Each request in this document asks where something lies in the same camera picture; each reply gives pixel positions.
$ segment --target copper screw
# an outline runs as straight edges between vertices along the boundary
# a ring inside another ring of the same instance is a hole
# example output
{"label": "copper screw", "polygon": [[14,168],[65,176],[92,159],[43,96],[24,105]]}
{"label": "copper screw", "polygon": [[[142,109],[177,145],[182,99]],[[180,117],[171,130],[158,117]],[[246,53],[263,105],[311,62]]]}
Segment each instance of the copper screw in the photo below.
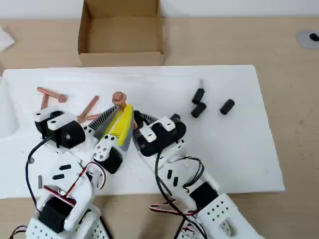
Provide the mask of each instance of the copper screw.
{"label": "copper screw", "polygon": [[41,110],[48,108],[48,101],[49,101],[49,96],[47,94],[43,94]]}
{"label": "copper screw", "polygon": [[123,110],[126,107],[126,95],[123,92],[117,91],[113,94],[112,102],[113,104],[120,106]]}
{"label": "copper screw", "polygon": [[60,103],[66,102],[66,96],[64,94],[59,94],[59,93],[56,93],[54,91],[48,90],[48,89],[43,88],[43,87],[38,87],[37,90],[48,95],[48,96],[52,96],[52,97],[58,99]]}
{"label": "copper screw", "polygon": [[83,123],[86,120],[86,116],[90,112],[90,110],[94,107],[94,105],[99,100],[99,96],[95,96],[91,102],[87,105],[87,107],[84,109],[84,111],[78,116],[79,123]]}
{"label": "copper screw", "polygon": [[95,120],[100,114],[90,115],[86,117],[86,120]]}

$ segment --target wooden table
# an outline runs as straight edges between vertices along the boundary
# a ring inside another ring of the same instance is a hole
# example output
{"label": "wooden table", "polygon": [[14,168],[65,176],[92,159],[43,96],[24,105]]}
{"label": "wooden table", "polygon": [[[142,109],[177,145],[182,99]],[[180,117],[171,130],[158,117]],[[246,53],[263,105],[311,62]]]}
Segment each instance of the wooden table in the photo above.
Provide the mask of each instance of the wooden table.
{"label": "wooden table", "polygon": [[[77,20],[0,20],[17,44],[0,53],[5,68],[80,65]],[[300,29],[319,31],[319,18],[168,18],[165,65],[252,64],[284,176],[284,193],[231,195],[268,239],[317,238],[319,226],[319,51],[296,42]],[[148,211],[158,195],[101,197],[118,239],[172,239],[181,219]],[[0,201],[0,235],[27,224],[31,199]]]}

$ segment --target cardboard box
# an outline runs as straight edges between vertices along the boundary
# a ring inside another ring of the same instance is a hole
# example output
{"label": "cardboard box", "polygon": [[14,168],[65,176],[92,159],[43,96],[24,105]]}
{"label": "cardboard box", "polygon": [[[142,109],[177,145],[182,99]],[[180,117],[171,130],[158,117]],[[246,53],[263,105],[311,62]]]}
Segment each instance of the cardboard box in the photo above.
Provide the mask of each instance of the cardboard box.
{"label": "cardboard box", "polygon": [[159,0],[84,0],[78,38],[83,66],[158,66]]}

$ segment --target copper bolt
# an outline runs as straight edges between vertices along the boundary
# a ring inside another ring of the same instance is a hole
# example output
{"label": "copper bolt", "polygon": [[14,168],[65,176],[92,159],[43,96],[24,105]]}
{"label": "copper bolt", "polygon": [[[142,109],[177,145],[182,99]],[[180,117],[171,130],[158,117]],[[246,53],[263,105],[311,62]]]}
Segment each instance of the copper bolt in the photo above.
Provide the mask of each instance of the copper bolt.
{"label": "copper bolt", "polygon": [[86,120],[95,120],[100,114],[90,115],[86,117]]}
{"label": "copper bolt", "polygon": [[99,100],[99,96],[95,96],[91,102],[88,104],[88,106],[84,109],[84,111],[78,116],[78,121],[80,123],[83,123],[86,120],[86,116],[90,112],[90,110],[94,107],[94,105]]}
{"label": "copper bolt", "polygon": [[47,94],[43,94],[41,110],[48,108],[48,101],[49,101],[49,96]]}
{"label": "copper bolt", "polygon": [[113,104],[120,106],[123,110],[126,107],[126,95],[123,92],[117,91],[113,94],[112,102]]}
{"label": "copper bolt", "polygon": [[56,93],[54,91],[48,90],[48,89],[43,88],[43,87],[38,87],[37,90],[48,95],[48,96],[52,96],[52,97],[58,99],[60,103],[66,102],[66,96],[64,94],[59,94],[59,93]]}

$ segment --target white paper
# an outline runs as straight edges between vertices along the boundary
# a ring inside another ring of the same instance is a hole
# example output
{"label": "white paper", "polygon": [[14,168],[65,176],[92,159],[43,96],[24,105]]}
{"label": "white paper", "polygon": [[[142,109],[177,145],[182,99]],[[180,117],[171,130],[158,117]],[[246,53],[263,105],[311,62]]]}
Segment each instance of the white paper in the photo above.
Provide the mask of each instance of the white paper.
{"label": "white paper", "polygon": [[15,43],[14,39],[0,26],[0,52]]}
{"label": "white paper", "polygon": [[0,76],[0,138],[12,135],[18,129],[7,84]]}
{"label": "white paper", "polygon": [[[67,94],[59,104],[49,105],[75,115],[82,112],[95,95],[100,99],[92,114],[112,106],[112,94],[123,91],[135,110],[155,117],[180,114],[187,126],[184,137],[188,155],[199,157],[207,171],[226,193],[282,191],[285,189],[277,154],[269,129],[257,74],[253,66],[167,66],[110,68],[51,68],[6,70],[21,129],[15,140],[0,143],[6,168],[0,174],[0,198],[28,197],[24,165],[30,150],[40,141],[32,113],[40,109],[43,86]],[[191,99],[204,79],[207,109],[198,118],[190,115]],[[233,99],[228,115],[220,114],[225,101]],[[30,181],[37,194],[37,178],[57,160],[57,155],[41,148],[34,156]],[[131,143],[122,169],[107,176],[100,194],[158,193],[154,175]]]}

